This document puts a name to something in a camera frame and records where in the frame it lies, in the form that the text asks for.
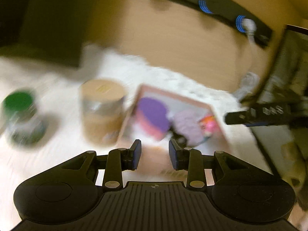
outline blue light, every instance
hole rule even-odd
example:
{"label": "blue light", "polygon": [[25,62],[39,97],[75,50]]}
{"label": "blue light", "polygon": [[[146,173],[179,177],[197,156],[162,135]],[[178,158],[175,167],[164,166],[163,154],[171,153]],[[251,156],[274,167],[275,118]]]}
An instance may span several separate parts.
{"label": "blue light", "polygon": [[242,26],[242,21],[243,19],[245,18],[245,16],[238,16],[236,18],[236,27],[238,28],[238,31],[241,32],[241,33],[245,33],[246,31],[244,30],[243,26]]}
{"label": "blue light", "polygon": [[206,6],[206,2],[204,0],[199,0],[199,7],[203,12],[207,14],[213,14]]}

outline ribbed black surface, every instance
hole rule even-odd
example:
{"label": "ribbed black surface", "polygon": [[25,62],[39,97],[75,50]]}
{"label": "ribbed black surface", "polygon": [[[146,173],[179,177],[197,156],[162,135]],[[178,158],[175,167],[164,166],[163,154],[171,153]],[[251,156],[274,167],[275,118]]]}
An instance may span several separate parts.
{"label": "ribbed black surface", "polygon": [[296,229],[285,220],[268,225],[249,225],[231,220],[217,211],[204,193],[187,190],[181,182],[129,182],[121,191],[106,193],[92,212],[77,221],[61,225],[41,225],[23,221],[13,229],[13,231],[49,230],[292,231]]}

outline silver screw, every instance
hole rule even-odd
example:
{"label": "silver screw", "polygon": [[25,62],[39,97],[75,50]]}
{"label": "silver screw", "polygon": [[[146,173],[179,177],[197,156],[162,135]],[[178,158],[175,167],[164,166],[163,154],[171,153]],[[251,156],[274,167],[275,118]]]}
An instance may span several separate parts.
{"label": "silver screw", "polygon": [[118,186],[120,186],[120,183],[115,180],[110,180],[105,183],[105,187],[108,188],[117,188]]}
{"label": "silver screw", "polygon": [[204,182],[200,181],[200,180],[193,180],[192,182],[190,182],[189,184],[191,187],[195,187],[195,188],[202,188],[204,187]]}

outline open box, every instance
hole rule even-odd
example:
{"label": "open box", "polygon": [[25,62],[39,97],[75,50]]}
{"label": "open box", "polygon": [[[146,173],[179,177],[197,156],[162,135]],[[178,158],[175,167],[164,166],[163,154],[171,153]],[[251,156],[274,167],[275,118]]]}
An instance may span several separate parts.
{"label": "open box", "polygon": [[[138,101],[143,97],[151,97],[164,103],[169,111],[169,115],[174,115],[183,110],[192,110],[202,118],[207,114],[214,115],[210,105],[198,102],[187,97],[183,97],[168,91],[154,88],[148,85],[141,85],[135,97],[133,105],[127,111],[127,116],[123,122],[117,147],[128,148],[135,139],[141,140],[142,154],[138,169],[135,172],[123,172],[124,183],[126,179],[132,181],[186,181],[186,171],[175,171],[169,158],[168,143],[171,133],[161,141],[155,141],[147,136],[135,120],[135,112]],[[195,149],[201,151],[204,155],[213,155],[216,150],[222,150],[230,153],[229,145],[217,122],[218,129],[205,142]],[[213,184],[210,171],[206,171],[207,184]]]}

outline clear bottle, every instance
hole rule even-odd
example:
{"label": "clear bottle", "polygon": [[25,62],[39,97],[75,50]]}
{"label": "clear bottle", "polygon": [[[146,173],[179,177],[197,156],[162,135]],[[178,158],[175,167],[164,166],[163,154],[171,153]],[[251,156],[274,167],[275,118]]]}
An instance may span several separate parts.
{"label": "clear bottle", "polygon": [[46,122],[37,114],[33,94],[19,90],[9,94],[3,101],[6,134],[18,145],[37,143],[46,132]]}

